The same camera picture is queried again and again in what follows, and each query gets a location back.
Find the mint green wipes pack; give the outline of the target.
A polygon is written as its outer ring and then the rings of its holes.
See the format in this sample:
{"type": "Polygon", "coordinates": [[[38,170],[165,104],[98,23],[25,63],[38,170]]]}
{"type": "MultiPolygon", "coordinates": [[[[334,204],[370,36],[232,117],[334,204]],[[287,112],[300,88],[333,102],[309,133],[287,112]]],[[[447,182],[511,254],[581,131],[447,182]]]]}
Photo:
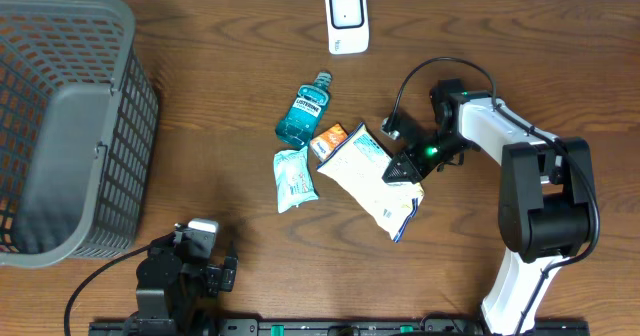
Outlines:
{"type": "Polygon", "coordinates": [[[308,147],[300,150],[283,150],[275,154],[273,161],[277,188],[277,210],[284,213],[292,207],[318,199],[308,169],[308,147]]]}

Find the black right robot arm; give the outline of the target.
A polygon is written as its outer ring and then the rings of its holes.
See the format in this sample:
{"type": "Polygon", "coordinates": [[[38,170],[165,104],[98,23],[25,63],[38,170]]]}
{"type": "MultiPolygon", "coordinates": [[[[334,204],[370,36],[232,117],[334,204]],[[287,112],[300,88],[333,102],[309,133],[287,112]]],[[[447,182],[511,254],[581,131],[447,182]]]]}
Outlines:
{"type": "Polygon", "coordinates": [[[459,166],[468,150],[500,167],[498,227],[506,251],[481,303],[491,335],[535,328],[535,313],[559,270],[584,259],[599,236],[590,148],[582,138],[538,130],[488,91],[468,91],[458,79],[429,92],[437,128],[429,133],[394,109],[381,129],[406,146],[390,161],[387,184],[421,182],[433,171],[459,166]]]}

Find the orange tissue pack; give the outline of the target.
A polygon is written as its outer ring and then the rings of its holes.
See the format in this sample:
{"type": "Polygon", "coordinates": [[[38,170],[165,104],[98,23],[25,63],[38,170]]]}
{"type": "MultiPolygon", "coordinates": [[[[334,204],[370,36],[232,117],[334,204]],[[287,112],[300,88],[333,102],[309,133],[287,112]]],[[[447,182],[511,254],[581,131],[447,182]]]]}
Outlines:
{"type": "Polygon", "coordinates": [[[320,161],[325,161],[347,137],[348,133],[337,123],[313,138],[310,147],[320,161]]]}

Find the blue mouthwash bottle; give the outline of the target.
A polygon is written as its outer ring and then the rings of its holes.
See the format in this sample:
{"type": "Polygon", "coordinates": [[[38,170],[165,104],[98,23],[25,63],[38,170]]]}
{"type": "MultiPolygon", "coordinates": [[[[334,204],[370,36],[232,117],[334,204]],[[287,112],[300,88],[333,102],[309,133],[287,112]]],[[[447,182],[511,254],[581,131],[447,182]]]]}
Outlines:
{"type": "Polygon", "coordinates": [[[316,127],[330,102],[329,87],[332,75],[320,72],[311,84],[299,87],[296,97],[276,128],[276,136],[283,142],[301,149],[309,144],[316,127]]]}

